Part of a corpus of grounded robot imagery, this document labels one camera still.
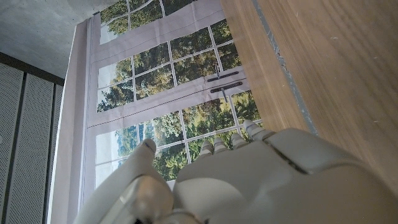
printed window backdrop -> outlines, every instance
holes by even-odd
[[[154,167],[165,180],[174,180],[183,166],[195,161],[206,139],[213,142],[215,137],[220,137],[229,149],[232,149],[230,138],[233,133],[241,133],[248,141],[243,119],[252,119],[261,125],[252,93],[244,91],[231,95],[230,99],[228,102],[224,98],[207,101],[128,128],[97,135],[96,187],[145,138],[156,142]]]
[[[168,16],[192,0],[126,0],[101,12],[104,44],[136,27]],[[98,106],[102,112],[241,65],[226,20],[162,43],[98,71]],[[251,91],[207,101],[131,127],[97,135],[96,187],[120,167],[145,138],[156,142],[154,167],[168,180],[199,155],[205,139],[221,137],[232,148],[233,133],[248,136],[243,120],[261,124]]]
[[[212,75],[215,65],[221,71],[241,65],[226,20],[100,68],[97,112]]]
[[[122,0],[100,12],[101,38],[105,44],[129,30],[168,16],[192,0]]]

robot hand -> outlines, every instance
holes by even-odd
[[[173,191],[144,140],[80,210],[75,223],[398,223],[398,200],[368,166],[305,131],[246,120],[252,142],[204,141]]]

gray ceiling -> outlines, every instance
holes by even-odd
[[[75,26],[118,0],[0,0],[0,52],[65,78]]]

green foliage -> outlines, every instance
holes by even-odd
[[[133,149],[137,147],[137,127],[131,126],[129,128],[122,128],[115,131],[115,136],[118,137],[118,155],[119,157],[128,156]]]
[[[195,161],[195,159],[197,159],[197,157],[200,154],[200,150],[201,150],[201,145],[203,144],[203,142],[205,140],[208,140],[209,142],[211,142],[212,144],[214,144],[214,138],[221,138],[223,140],[223,142],[225,143],[225,146],[228,149],[232,149],[232,142],[231,142],[231,136],[233,133],[237,133],[238,131],[236,129],[232,130],[232,131],[226,131],[223,133],[219,133],[219,134],[215,134],[212,136],[208,136],[208,137],[204,137],[201,139],[197,139],[194,141],[190,141],[188,142],[188,147],[189,147],[189,154],[191,157],[191,162]]]
[[[122,35],[129,30],[129,21],[127,16],[115,19],[108,24],[108,32],[113,32],[114,35]]]
[[[153,166],[166,181],[169,181],[176,179],[178,172],[187,163],[185,145],[179,144],[157,152]]]
[[[98,91],[105,97],[105,100],[98,103],[97,112],[110,110],[134,101],[132,80]]]
[[[224,70],[242,65],[234,43],[218,47],[218,55]]]
[[[145,4],[149,0],[129,0],[129,5],[130,5],[130,12],[132,12],[135,9],[138,9],[140,6]]]
[[[163,0],[165,15],[168,16],[191,2],[193,2],[193,0]]]
[[[116,78],[111,80],[110,84],[121,82],[132,77],[131,58],[128,57],[116,64]]]
[[[223,44],[229,40],[232,40],[231,31],[229,30],[226,19],[217,22],[210,26],[211,32],[213,33],[214,41],[216,45]]]
[[[233,95],[232,102],[235,107],[239,124],[242,124],[245,119],[249,119],[251,121],[260,119],[260,114],[256,103],[254,102],[251,90]]]
[[[143,126],[145,135],[143,137],[140,136],[140,140],[143,138],[151,138],[155,141],[156,146],[163,146],[183,140],[178,111],[146,121]]]
[[[101,24],[109,22],[111,19],[124,15],[128,12],[126,0],[118,1],[112,6],[101,11]]]
[[[134,72],[136,75],[169,62],[169,50],[167,43],[160,44],[149,50],[133,56]]]
[[[174,60],[208,49],[212,46],[209,30],[206,27],[192,34],[171,40],[170,46]]]
[[[177,83],[183,84],[215,73],[217,64],[214,50],[174,63]]]
[[[182,110],[187,138],[199,136],[234,125],[229,103],[215,99]]]
[[[146,7],[130,14],[131,29],[148,24],[163,17],[162,8],[158,0],[154,0]]]
[[[171,66],[166,65],[136,78],[137,100],[174,87]]]

acoustic panel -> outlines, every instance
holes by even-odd
[[[0,63],[0,211],[4,205],[23,77],[22,71]]]
[[[55,143],[57,141],[57,133],[58,133],[58,121],[60,118],[61,112],[61,100],[62,100],[62,91],[63,87],[60,85],[56,85],[55,87],[55,101],[54,101],[54,112],[53,112],[53,125],[52,125],[52,137],[51,137],[51,151],[50,151],[50,170],[48,177],[48,187],[47,187],[47,208],[46,213],[48,213],[48,200],[50,198],[50,188],[51,188],[51,176],[53,171],[53,163],[54,163],[54,155],[55,155]]]
[[[42,223],[53,83],[28,75],[6,223]]]

